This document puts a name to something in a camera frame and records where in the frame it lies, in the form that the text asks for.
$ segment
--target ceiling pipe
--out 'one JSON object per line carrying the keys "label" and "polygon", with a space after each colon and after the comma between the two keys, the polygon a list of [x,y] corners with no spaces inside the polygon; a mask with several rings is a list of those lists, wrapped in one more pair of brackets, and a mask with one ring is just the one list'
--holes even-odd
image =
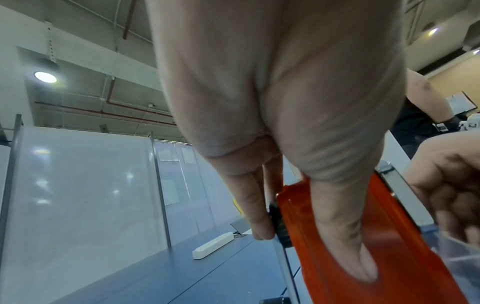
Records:
{"label": "ceiling pipe", "polygon": [[39,105],[45,105],[45,106],[50,106],[50,107],[57,107],[57,108],[63,108],[63,109],[69,109],[69,110],[77,110],[77,111],[83,111],[83,112],[88,112],[88,113],[95,113],[95,114],[100,114],[100,115],[107,115],[107,116],[114,116],[114,117],[122,117],[122,118],[128,118],[128,119],[135,119],[138,121],[148,121],[148,122],[153,122],[156,124],[161,124],[161,125],[168,125],[168,126],[174,126],[176,127],[176,124],[172,124],[169,122],[163,122],[163,121],[156,121],[156,120],[151,120],[151,119],[141,119],[138,117],[133,117],[133,116],[127,116],[127,115],[120,115],[120,114],[114,114],[114,113],[107,113],[104,111],[96,111],[96,110],[88,110],[88,109],[81,109],[81,108],[74,108],[74,107],[68,107],[68,106],[61,106],[61,105],[53,105],[49,104],[46,102],[40,102],[40,101],[35,101],[36,104]]}
{"label": "ceiling pipe", "polygon": [[128,10],[128,17],[126,18],[125,29],[123,30],[123,39],[127,39],[129,34],[130,26],[132,25],[132,19],[134,18],[135,6],[137,5],[138,0],[131,0],[130,9]]}
{"label": "ceiling pipe", "polygon": [[139,109],[139,108],[135,108],[135,107],[131,107],[131,106],[126,106],[126,105],[121,105],[121,104],[113,103],[113,102],[111,101],[111,98],[112,98],[112,94],[113,94],[113,92],[114,92],[115,80],[116,80],[115,77],[112,77],[112,78],[111,78],[110,88],[108,89],[108,95],[107,95],[106,100],[105,100],[105,103],[106,103],[106,104],[111,105],[111,106],[116,106],[116,107],[121,107],[121,108],[130,109],[130,110],[135,110],[135,111],[140,111],[140,112],[146,112],[146,113],[150,113],[150,114],[155,114],[155,115],[160,115],[160,116],[165,116],[165,117],[173,118],[172,115],[163,114],[163,113],[158,113],[158,112],[151,112],[151,111],[144,110],[144,109]]}

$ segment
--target hand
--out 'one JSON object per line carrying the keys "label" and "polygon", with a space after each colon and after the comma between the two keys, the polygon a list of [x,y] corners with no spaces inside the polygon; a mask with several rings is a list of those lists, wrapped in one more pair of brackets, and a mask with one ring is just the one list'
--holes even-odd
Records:
{"label": "hand", "polygon": [[444,234],[480,248],[480,131],[426,140],[404,177]]}
{"label": "hand", "polygon": [[244,210],[256,239],[283,186],[311,178],[318,231],[372,281],[360,237],[368,181],[405,94],[402,1],[148,0],[169,107]]}

